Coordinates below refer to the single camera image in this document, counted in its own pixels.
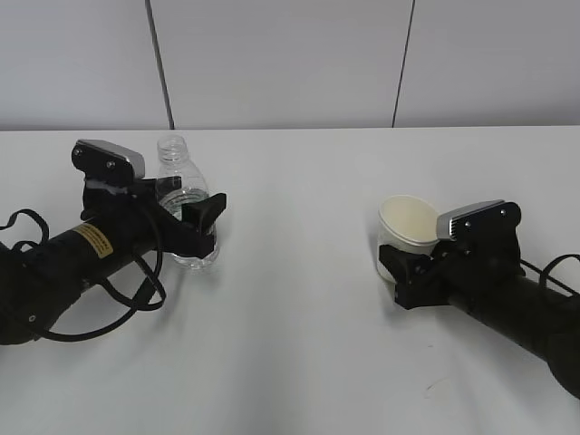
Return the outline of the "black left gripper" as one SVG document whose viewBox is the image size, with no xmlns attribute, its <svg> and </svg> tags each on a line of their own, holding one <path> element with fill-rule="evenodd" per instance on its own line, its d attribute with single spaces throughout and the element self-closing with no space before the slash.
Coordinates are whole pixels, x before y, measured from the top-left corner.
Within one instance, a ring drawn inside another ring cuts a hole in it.
<svg viewBox="0 0 580 435">
<path fill-rule="evenodd" d="M 142 254 L 150 250 L 169 253 L 164 244 L 163 225 L 171 219 L 157 199 L 182 189 L 181 178 L 137 180 L 125 194 L 91 193 L 83 189 L 81 219 L 101 229 L 107 237 Z M 201 244 L 215 240 L 215 223 L 227 207 L 227 195 L 217 193 L 198 202 L 182 205 L 182 221 Z"/>
</svg>

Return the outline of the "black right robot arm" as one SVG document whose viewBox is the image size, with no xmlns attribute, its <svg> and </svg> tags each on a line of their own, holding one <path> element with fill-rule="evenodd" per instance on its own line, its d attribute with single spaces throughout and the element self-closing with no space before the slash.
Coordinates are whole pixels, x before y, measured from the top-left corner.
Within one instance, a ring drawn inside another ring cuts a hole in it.
<svg viewBox="0 0 580 435">
<path fill-rule="evenodd" d="M 406 310 L 450 305 L 543 360 L 579 395 L 579 297 L 526 277 L 518 246 L 440 242 L 429 255 L 382 245 L 378 259 Z"/>
</svg>

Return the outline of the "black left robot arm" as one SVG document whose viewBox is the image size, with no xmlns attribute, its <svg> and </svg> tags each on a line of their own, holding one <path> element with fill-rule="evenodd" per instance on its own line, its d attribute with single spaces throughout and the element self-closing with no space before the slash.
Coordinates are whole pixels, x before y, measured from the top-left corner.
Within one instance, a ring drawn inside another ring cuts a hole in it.
<svg viewBox="0 0 580 435">
<path fill-rule="evenodd" d="M 85 187 L 82 223 L 50 237 L 44 219 L 29 208 L 16 211 L 41 229 L 39 242 L 23 240 L 1 247 L 1 343 L 15 345 L 40 338 L 88 341 L 114 331 L 138 312 L 160 309 L 167 292 L 160 282 L 166 253 L 185 257 L 209 254 L 216 240 L 210 229 L 227 206 L 217 193 L 182 205 L 170 214 L 155 196 L 152 179 L 137 181 L 120 193 Z M 87 333 L 56 333 L 59 317 L 94 286 L 102 287 L 127 311 Z"/>
</svg>

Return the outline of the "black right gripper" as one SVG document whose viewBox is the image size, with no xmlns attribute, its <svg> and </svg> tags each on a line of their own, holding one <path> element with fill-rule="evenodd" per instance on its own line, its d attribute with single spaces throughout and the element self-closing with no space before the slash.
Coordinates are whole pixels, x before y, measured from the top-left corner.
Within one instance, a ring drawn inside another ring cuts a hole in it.
<svg viewBox="0 0 580 435">
<path fill-rule="evenodd" d="M 378 252 L 382 276 L 395 283 L 396 304 L 406 310 L 454 305 L 466 313 L 522 313 L 526 279 L 520 259 L 455 242 L 440 242 L 429 255 L 391 245 Z"/>
</svg>

